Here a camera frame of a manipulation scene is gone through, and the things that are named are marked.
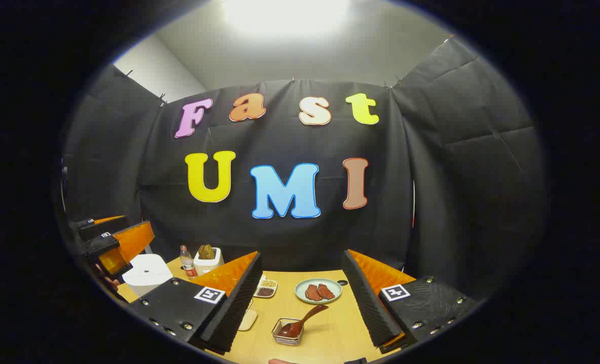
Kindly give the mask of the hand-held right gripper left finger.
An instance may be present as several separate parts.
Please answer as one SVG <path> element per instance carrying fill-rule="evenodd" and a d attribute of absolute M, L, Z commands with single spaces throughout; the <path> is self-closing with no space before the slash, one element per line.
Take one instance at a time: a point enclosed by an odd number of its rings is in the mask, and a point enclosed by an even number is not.
<path fill-rule="evenodd" d="M 193 281 L 169 279 L 128 306 L 166 336 L 224 354 L 231 350 L 262 274 L 261 254 L 254 251 Z"/>

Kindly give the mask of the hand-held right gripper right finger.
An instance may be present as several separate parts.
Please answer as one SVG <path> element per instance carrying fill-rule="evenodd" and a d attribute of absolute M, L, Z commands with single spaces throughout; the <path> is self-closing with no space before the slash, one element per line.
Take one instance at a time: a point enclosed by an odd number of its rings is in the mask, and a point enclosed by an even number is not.
<path fill-rule="evenodd" d="M 344 252 L 342 270 L 372 344 L 382 353 L 443 334 L 478 306 L 436 277 L 416 279 L 351 249 Z"/>

